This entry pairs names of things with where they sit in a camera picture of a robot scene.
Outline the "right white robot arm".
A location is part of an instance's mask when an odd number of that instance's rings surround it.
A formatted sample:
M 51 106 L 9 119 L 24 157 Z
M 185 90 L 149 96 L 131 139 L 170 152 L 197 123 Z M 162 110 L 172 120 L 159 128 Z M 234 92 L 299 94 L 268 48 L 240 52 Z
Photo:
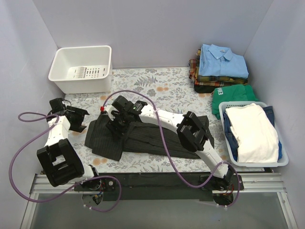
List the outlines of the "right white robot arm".
M 158 110 L 153 103 L 128 101 L 118 96 L 111 105 L 104 104 L 100 108 L 101 114 L 107 115 L 107 128 L 120 138 L 129 128 L 130 123 L 138 121 L 146 124 L 158 125 L 176 133 L 182 147 L 189 152 L 196 153 L 209 167 L 211 174 L 197 187 L 208 184 L 212 190 L 225 190 L 233 184 L 233 171 L 215 151 L 207 135 L 207 129 L 193 112 L 186 114 L 170 113 Z

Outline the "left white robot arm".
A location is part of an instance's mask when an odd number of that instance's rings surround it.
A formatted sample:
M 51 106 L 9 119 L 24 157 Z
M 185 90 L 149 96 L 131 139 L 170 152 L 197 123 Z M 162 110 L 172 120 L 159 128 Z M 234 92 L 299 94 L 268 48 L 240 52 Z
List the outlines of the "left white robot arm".
M 81 133 L 86 128 L 82 123 L 89 113 L 64 102 L 63 98 L 49 101 L 51 111 L 47 123 L 52 129 L 44 148 L 37 150 L 38 160 L 52 186 L 85 181 L 89 190 L 96 191 L 102 184 L 97 170 L 81 162 L 68 140 L 70 130 Z

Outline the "black pinstriped long sleeve shirt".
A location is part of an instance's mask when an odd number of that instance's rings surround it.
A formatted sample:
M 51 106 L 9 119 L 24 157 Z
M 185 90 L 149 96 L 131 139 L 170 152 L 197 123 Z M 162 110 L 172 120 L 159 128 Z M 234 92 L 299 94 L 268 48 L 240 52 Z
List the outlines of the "black pinstriped long sleeve shirt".
M 207 128 L 208 138 L 214 147 L 208 117 L 200 116 L 198 118 Z M 106 127 L 109 120 L 107 115 L 100 115 L 97 120 L 90 122 L 84 145 L 92 149 L 93 154 L 114 161 L 120 161 L 123 152 L 166 156 L 157 125 L 132 122 L 125 135 L 120 139 L 115 139 Z M 171 157 L 199 159 L 196 153 L 182 147 L 176 133 L 163 127 L 163 134 Z

